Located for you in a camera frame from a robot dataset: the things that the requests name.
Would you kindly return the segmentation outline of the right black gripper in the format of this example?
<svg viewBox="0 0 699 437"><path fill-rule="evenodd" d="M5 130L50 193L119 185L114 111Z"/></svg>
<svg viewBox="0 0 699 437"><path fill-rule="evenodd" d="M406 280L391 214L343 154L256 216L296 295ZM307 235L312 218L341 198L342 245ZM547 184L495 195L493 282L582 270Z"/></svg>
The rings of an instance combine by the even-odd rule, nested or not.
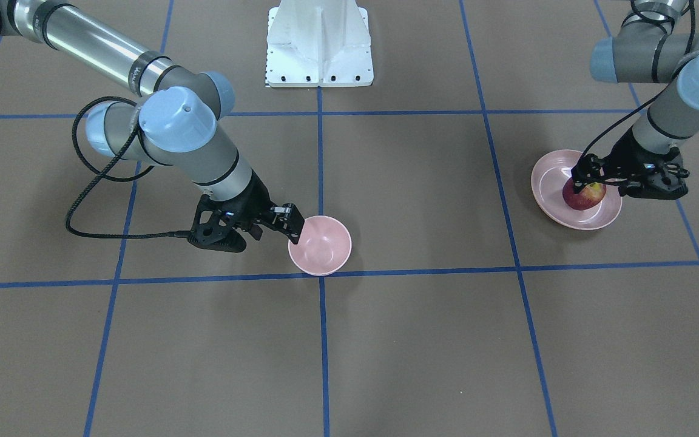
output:
<svg viewBox="0 0 699 437"><path fill-rule="evenodd" d="M294 203L274 205L268 188L253 171L250 182L241 194L228 201L229 224L247 232L254 240L261 240L263 229L258 222L266 221L268 215L270 229L285 235L294 245L299 243L305 225L299 208Z"/></svg>

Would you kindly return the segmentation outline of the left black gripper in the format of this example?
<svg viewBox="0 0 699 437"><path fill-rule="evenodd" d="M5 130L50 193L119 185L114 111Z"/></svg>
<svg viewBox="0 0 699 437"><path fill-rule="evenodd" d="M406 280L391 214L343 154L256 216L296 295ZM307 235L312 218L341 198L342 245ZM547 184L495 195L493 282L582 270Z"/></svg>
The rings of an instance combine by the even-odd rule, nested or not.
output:
<svg viewBox="0 0 699 437"><path fill-rule="evenodd" d="M594 154L580 157L571 170L572 188L574 195L586 191L587 195L604 195L606 186L612 186L619 194L624 193L624 181L652 181L658 178L657 169L666 161L669 149L662 152L652 152L642 146L633 129L629 128L614 144L606 156L606 180L604 182L604 160Z"/></svg>

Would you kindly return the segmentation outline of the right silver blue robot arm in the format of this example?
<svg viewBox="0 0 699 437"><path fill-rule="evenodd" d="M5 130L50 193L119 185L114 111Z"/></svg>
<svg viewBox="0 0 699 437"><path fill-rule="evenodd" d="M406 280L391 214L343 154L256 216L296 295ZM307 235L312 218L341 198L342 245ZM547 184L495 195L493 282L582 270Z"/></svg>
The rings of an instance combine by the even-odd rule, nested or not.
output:
<svg viewBox="0 0 699 437"><path fill-rule="evenodd" d="M235 92L217 72L194 73L163 53L62 1L0 1L0 36L21 36L66 53L126 87L135 100L98 98L72 125L75 152L94 179L70 205L64 226L77 236L106 240L108 234L72 226L81 202L122 160L180 169L201 191L186 231L142 234L143 240L174 237L201 249L245 250L243 233L260 240L263 228L297 244L302 213L272 202L267 187L221 128L235 105Z"/></svg>

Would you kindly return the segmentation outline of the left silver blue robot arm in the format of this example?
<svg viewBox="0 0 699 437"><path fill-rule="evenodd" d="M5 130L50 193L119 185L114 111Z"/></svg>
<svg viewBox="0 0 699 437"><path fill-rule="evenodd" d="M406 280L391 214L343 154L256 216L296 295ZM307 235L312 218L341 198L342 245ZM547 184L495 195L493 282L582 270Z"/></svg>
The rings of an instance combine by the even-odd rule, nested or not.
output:
<svg viewBox="0 0 699 437"><path fill-rule="evenodd" d="M598 183L629 197L674 201L687 194L690 172L680 148L699 133L699 33L674 33L684 8L683 1L632 1L618 34L593 48L595 80L664 89L635 110L637 120L609 154L582 153L572 193Z"/></svg>

